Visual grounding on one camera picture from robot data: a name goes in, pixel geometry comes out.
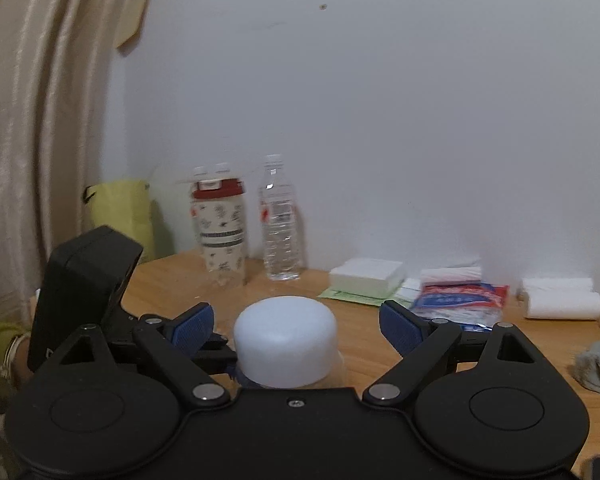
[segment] curtain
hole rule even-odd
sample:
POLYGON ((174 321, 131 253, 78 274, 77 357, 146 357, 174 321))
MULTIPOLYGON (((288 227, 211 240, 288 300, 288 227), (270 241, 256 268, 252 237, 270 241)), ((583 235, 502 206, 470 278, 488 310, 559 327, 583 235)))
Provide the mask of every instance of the curtain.
POLYGON ((0 320, 27 321, 52 248, 82 230, 122 5, 0 0, 0 320))

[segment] screw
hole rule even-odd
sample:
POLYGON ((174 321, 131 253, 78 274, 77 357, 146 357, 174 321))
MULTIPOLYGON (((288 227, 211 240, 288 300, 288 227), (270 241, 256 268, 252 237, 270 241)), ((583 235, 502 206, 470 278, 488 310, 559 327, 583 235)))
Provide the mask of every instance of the screw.
POLYGON ((400 395, 400 388, 395 384, 378 383, 369 388, 369 395, 379 400, 391 400, 400 395))
POLYGON ((220 384, 199 384, 193 388, 193 396, 200 400, 215 400, 224 395, 224 388, 220 384))

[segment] wet wipes package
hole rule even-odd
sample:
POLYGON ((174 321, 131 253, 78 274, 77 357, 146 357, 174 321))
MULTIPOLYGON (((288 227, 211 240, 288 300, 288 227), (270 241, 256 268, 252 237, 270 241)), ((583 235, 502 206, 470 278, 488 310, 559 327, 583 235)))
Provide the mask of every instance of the wet wipes package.
POLYGON ((488 332, 502 319, 508 292, 508 286, 489 283, 431 285, 423 288, 410 310, 426 319, 448 319, 468 332, 488 332))

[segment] yellow bag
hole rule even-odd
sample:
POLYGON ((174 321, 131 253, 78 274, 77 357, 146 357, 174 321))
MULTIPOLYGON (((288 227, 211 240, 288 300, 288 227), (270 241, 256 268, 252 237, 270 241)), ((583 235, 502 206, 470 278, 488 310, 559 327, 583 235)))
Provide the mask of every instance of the yellow bag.
POLYGON ((115 180, 89 186, 83 196, 93 227, 108 225, 142 244, 140 263, 155 259, 148 189, 144 180, 115 180))

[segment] white roll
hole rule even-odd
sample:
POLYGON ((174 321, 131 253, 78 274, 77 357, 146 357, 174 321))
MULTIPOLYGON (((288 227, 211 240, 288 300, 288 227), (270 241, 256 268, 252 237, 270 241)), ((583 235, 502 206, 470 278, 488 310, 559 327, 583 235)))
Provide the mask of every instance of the white roll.
POLYGON ((459 285, 460 283, 480 283, 481 281, 482 267, 423 269, 420 273, 422 286, 459 285))
POLYGON ((524 278, 522 289, 525 292, 549 290, 586 290, 593 291, 591 278, 524 278))
POLYGON ((534 290, 528 294, 530 319, 598 319, 600 295, 588 290, 534 290))

